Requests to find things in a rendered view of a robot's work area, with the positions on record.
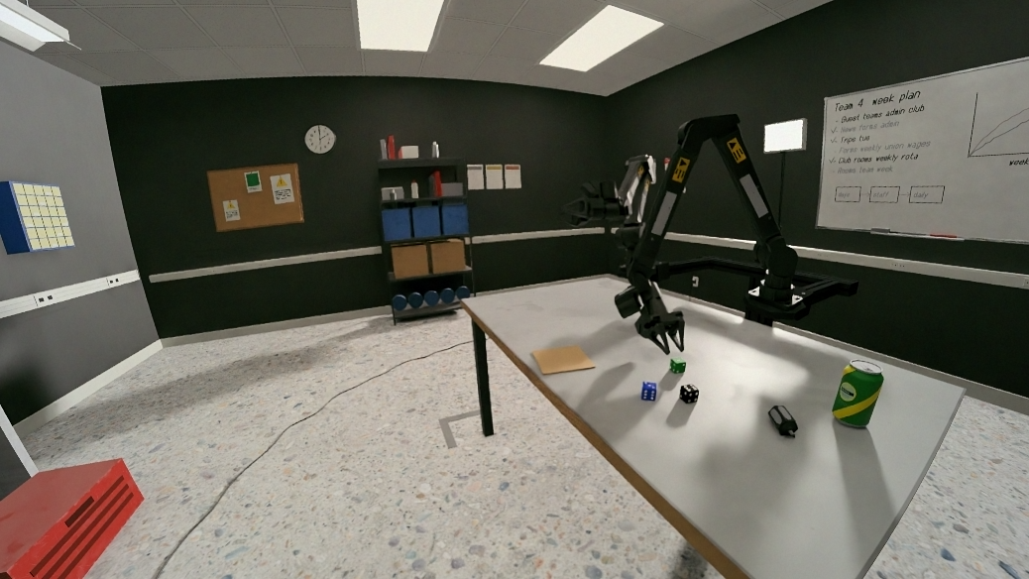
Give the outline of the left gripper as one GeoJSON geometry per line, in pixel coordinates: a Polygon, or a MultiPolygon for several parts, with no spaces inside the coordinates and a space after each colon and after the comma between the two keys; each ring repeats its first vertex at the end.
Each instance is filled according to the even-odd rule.
{"type": "Polygon", "coordinates": [[[676,343],[676,347],[682,353],[684,351],[684,328],[685,328],[685,321],[683,319],[684,315],[682,311],[670,312],[664,301],[664,297],[660,297],[658,300],[657,298],[652,298],[649,300],[649,302],[645,304],[649,317],[645,321],[645,323],[641,326],[642,331],[648,330],[645,333],[646,337],[653,343],[657,343],[657,346],[662,351],[664,351],[666,355],[668,355],[670,354],[670,350],[666,336],[667,332],[668,336],[671,338],[673,343],[676,343]],[[681,318],[679,318],[679,316],[681,316],[681,318]],[[652,320],[653,322],[651,322],[652,320]],[[680,341],[678,341],[677,332],[679,333],[680,341]],[[660,335],[664,343],[661,343],[657,339],[658,334],[660,335]]]}

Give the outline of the tan flat mat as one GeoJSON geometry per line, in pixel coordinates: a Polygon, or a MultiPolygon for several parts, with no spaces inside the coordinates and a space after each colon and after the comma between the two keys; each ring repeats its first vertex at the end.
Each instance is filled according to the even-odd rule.
{"type": "Polygon", "coordinates": [[[596,368],[586,353],[576,346],[532,351],[543,375],[571,373],[571,371],[596,368]]]}

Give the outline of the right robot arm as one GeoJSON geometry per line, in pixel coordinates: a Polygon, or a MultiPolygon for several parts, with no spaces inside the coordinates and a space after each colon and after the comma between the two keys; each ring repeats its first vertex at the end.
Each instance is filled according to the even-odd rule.
{"type": "Polygon", "coordinates": [[[629,161],[625,164],[627,174],[619,191],[616,182],[612,180],[602,182],[589,180],[581,186],[581,190],[592,200],[593,209],[605,208],[603,213],[606,215],[603,219],[609,219],[609,221],[625,219],[624,224],[620,224],[620,230],[617,229],[615,233],[617,247],[627,248],[625,250],[626,264],[620,266],[620,272],[627,270],[629,259],[645,226],[641,219],[648,188],[654,182],[651,167],[651,156],[642,155],[629,158],[629,161]]]}

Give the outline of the green drink can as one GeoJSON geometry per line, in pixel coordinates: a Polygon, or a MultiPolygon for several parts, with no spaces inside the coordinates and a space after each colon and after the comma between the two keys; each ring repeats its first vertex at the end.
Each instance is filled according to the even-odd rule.
{"type": "Polygon", "coordinates": [[[884,377],[882,368],[864,360],[851,360],[833,402],[833,417],[847,426],[860,428],[870,424],[884,377]]]}

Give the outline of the black die with white pips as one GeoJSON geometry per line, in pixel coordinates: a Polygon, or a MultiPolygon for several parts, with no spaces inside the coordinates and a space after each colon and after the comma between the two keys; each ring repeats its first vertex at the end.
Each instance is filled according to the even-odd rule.
{"type": "Polygon", "coordinates": [[[685,404],[695,403],[698,401],[699,390],[693,385],[684,385],[680,388],[679,398],[685,404]]]}

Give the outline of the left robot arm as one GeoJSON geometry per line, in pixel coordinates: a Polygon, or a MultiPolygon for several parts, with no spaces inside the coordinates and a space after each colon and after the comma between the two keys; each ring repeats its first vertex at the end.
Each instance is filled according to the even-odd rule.
{"type": "Polygon", "coordinates": [[[748,298],[783,311],[797,307],[803,299],[793,294],[795,287],[792,285],[799,255],[793,248],[786,245],[771,214],[761,182],[743,142],[738,114],[700,117],[688,122],[678,129],[678,139],[672,149],[657,197],[642,236],[630,257],[627,272],[631,286],[615,295],[615,306],[623,319],[636,312],[642,315],[642,318],[639,316],[635,321],[634,326],[635,331],[645,339],[647,330],[641,329],[649,316],[645,304],[652,298],[658,300],[664,297],[657,283],[650,282],[649,279],[691,168],[699,157],[703,143],[709,139],[712,139],[726,165],[745,209],[751,233],[757,242],[752,250],[754,262],[766,269],[759,288],[749,291],[748,298]]]}

